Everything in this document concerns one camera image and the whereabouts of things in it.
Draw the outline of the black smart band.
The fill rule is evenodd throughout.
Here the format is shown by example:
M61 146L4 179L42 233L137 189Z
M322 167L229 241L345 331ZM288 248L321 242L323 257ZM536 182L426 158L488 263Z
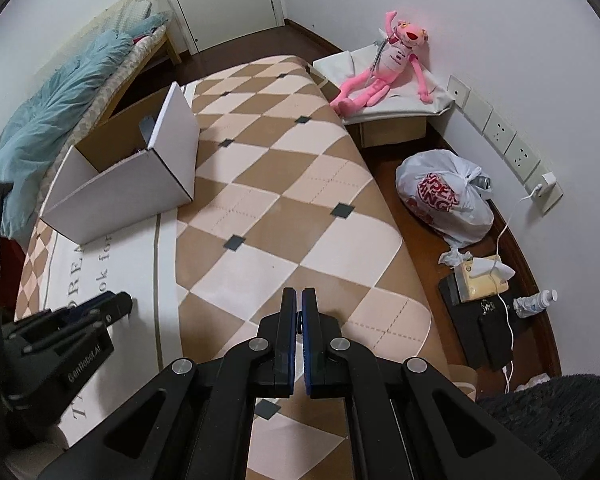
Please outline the black smart band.
M154 132L155 124L156 120L151 115L143 117L138 123L140 135L142 136L146 146L149 146L152 133Z

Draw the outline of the checkered beige tablecloth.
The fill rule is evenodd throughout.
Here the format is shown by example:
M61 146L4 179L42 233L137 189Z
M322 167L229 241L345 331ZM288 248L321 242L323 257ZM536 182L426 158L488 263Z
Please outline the checkered beige tablecloth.
M285 288L378 356L448 361L381 190L306 63L271 56L183 90L200 133L186 205L78 246L43 222L30 235L16 313L124 290L114 353L62 415L81 439L185 356L203 363L252 338Z

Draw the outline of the teal blue duvet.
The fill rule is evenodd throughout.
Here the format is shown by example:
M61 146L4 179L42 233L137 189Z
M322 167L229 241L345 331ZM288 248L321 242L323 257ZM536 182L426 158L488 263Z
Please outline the teal blue duvet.
M117 40L96 41L55 70L7 122L0 139L0 182L12 190L3 206L1 236L29 243L46 172L123 50Z

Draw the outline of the white cardboard box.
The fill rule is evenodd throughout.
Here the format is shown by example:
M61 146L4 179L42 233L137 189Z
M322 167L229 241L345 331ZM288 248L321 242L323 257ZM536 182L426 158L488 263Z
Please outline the white cardboard box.
M156 120L149 143L138 123ZM83 245L195 197L200 128L175 82L103 122L70 146L40 218Z

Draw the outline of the yellow tissue pack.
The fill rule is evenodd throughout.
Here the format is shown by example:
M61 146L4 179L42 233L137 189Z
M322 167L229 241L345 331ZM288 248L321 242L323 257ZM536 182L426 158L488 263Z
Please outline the yellow tissue pack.
M444 261L453 258L456 260L449 284L452 304L464 304L506 292L508 282L516 274L499 255L475 257L453 250L441 256Z

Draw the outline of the small white bottle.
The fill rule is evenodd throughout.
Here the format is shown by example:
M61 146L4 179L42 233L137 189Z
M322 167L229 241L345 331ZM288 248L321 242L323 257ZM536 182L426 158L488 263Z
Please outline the small white bottle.
M543 312L557 300L556 289L544 289L532 296L516 298L513 306L520 318L530 318Z

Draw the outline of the white plastic shopping bag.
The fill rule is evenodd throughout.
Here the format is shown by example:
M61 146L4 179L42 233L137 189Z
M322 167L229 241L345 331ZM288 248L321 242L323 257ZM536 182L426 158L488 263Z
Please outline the white plastic shopping bag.
M494 215L486 198L491 178L449 150L419 152L396 168L396 192L407 209L452 247L480 242Z

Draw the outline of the dark fuzzy chair cushion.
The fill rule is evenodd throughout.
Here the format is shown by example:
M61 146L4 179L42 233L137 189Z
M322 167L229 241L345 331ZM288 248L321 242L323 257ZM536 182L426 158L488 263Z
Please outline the dark fuzzy chair cushion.
M600 376L555 377L477 404L564 479L580 479L600 454Z

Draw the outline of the white cloth covered box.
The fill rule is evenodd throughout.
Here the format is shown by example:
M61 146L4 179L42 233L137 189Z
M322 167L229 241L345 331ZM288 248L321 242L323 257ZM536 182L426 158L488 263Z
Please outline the white cloth covered box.
M368 46L356 51L344 51L319 58L312 63L318 86L327 99L337 95L340 84L362 72L373 62L377 48ZM426 134L427 118L440 116L454 106L454 99L440 87L424 68L431 103L423 103L417 94L418 84L409 70L396 81L385 99L343 123L359 148L374 148L421 139Z

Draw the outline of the pink panther plush toy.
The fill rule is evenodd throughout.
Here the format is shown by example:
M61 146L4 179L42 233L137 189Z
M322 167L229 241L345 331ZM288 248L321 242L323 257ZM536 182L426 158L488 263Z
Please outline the pink panther plush toy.
M386 38L372 65L347 79L339 87L338 96L329 103L340 117L349 117L385 99L392 85L408 68L413 70L417 80L419 99L425 104L432 102L417 54L420 47L428 44L428 32L412 22L400 20L397 15L396 11L386 13Z

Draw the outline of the bed with patterned mattress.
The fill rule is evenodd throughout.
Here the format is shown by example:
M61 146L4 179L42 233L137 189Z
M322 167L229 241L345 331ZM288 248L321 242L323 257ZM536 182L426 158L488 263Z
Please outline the bed with patterned mattress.
M98 40L117 40L124 50L116 56L116 65L95 91L91 104L59 149L64 157L70 145L82 140L102 122L106 122L122 101L136 77L166 56L180 62L170 34L173 12L168 0L119 0L93 18L73 36L40 71L44 77L78 54L85 54Z

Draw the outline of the wall socket strip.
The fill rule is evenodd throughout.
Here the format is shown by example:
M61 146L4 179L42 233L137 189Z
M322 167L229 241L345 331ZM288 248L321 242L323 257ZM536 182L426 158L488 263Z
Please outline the wall socket strip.
M506 162L528 194L542 181L550 186L547 192L538 198L532 198L540 215L545 216L564 196L554 172L544 165L541 156L531 147L524 135L477 91L471 90L468 84L451 75L446 90L454 99L456 107Z

